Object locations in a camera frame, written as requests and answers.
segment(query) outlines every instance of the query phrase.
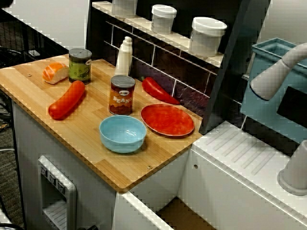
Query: wooden countertop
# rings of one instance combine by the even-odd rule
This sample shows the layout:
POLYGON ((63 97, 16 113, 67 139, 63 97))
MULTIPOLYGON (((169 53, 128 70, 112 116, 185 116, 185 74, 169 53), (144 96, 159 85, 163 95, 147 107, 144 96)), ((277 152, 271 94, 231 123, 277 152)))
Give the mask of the wooden countertop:
MULTIPOLYGON (((99 124, 112 114, 108 111, 110 79, 114 66, 104 60, 92 62, 92 81, 78 108, 62 121, 53 120, 47 108, 68 89, 68 79, 55 85, 42 80, 42 71, 54 61, 68 65, 68 55, 0 69, 0 89, 9 95, 33 119, 73 152, 118 192, 126 192, 163 168, 202 135, 198 132, 201 117, 184 108, 194 121, 195 129, 184 138, 170 138, 147 128, 144 144, 129 154, 109 151, 100 141, 99 124)), ((142 120, 142 108, 158 104, 136 81, 131 116, 142 120)))

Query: hot dog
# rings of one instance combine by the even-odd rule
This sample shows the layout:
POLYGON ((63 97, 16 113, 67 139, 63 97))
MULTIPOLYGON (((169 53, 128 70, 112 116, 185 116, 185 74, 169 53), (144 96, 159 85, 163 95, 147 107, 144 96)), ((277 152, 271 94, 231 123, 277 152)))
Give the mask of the hot dog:
POLYGON ((49 115, 55 120, 63 118, 77 104, 84 91, 84 83, 79 80, 74 81, 64 95, 49 106, 49 115))

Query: white container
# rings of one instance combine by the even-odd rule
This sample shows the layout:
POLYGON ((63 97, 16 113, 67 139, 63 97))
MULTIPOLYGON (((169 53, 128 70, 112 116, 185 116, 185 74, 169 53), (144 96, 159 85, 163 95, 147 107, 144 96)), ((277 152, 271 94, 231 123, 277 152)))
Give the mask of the white container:
POLYGON ((119 48, 119 53, 116 62, 114 76, 116 75, 129 75, 129 69, 132 59, 132 39, 125 37, 125 40, 119 48))
POLYGON ((113 0, 112 14, 122 18, 133 18, 136 15, 138 0, 113 0))
POLYGON ((192 23, 189 52, 203 57, 214 57, 227 25, 219 20, 196 17, 192 23))
POLYGON ((152 13, 153 20, 151 23, 151 30, 157 34, 170 34, 177 10, 171 6, 154 5, 152 13))

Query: can label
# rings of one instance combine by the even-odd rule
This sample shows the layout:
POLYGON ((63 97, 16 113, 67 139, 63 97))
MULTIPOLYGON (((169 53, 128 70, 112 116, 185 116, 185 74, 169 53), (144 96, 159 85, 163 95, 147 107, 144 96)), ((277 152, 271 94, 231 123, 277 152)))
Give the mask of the can label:
POLYGON ((132 109, 132 93, 127 90, 116 92, 111 89, 109 111, 117 115, 129 115, 132 109))
POLYGON ((91 60, 84 64, 69 62, 69 78, 79 81, 87 81, 91 79, 91 60))

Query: dark tile backsplash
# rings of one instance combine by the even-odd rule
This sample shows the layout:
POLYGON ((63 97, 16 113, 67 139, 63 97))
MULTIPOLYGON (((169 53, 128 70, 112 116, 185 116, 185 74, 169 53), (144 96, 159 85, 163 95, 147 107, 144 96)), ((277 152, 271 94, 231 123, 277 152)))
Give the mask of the dark tile backsplash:
MULTIPOLYGON (((104 18, 108 22, 104 33, 110 34, 104 35, 103 59, 115 66, 118 48, 125 36, 130 36, 133 39, 130 75, 139 80, 152 77, 184 107, 199 116, 204 115, 219 68, 118 19, 108 15, 104 15, 104 18)), ((232 98, 226 120, 291 156, 297 143, 240 113, 247 84, 248 80, 242 78, 232 98)))
POLYGON ((218 67, 216 67, 216 66, 214 66, 214 65, 212 65, 212 64, 210 64, 208 62, 205 62, 205 61, 203 61, 203 60, 201 60, 201 59, 199 59, 199 58, 197 58, 197 57, 195 57, 195 56, 193 56, 191 54, 188 54, 185 51, 182 51, 180 56, 183 57, 186 60, 189 60, 189 61, 191 61, 191 62, 201 66, 201 67, 204 67, 205 69, 207 69, 207 70, 209 70, 209 71, 211 71, 211 72, 213 72, 215 74, 217 74, 218 71, 219 71, 218 67))
POLYGON ((101 54, 101 58, 111 63, 113 66, 116 66, 117 56, 118 56, 118 49, 105 43, 103 48, 103 53, 101 54))
POLYGON ((144 33, 143 31, 139 30, 139 29, 136 29, 134 28, 133 30, 133 34, 138 36, 138 37, 141 37, 143 39, 145 39, 146 41, 149 41, 151 43, 154 43, 155 45, 163 48, 163 49, 166 49, 167 51, 173 53, 173 54, 176 54, 176 55, 180 55, 180 49, 164 42, 164 41, 161 41, 153 36, 150 36, 149 34, 147 33, 144 33))
POLYGON ((153 66, 192 88, 205 92, 209 72, 160 48, 155 49, 153 66))
POLYGON ((174 97, 187 109, 203 116, 206 110, 209 98, 202 93, 197 92, 179 81, 176 82, 174 97))
POLYGON ((166 92, 168 92, 170 95, 173 93, 175 84, 175 80, 173 78, 135 59, 134 57, 132 58, 130 75, 139 79, 140 81, 142 78, 152 77, 166 92))

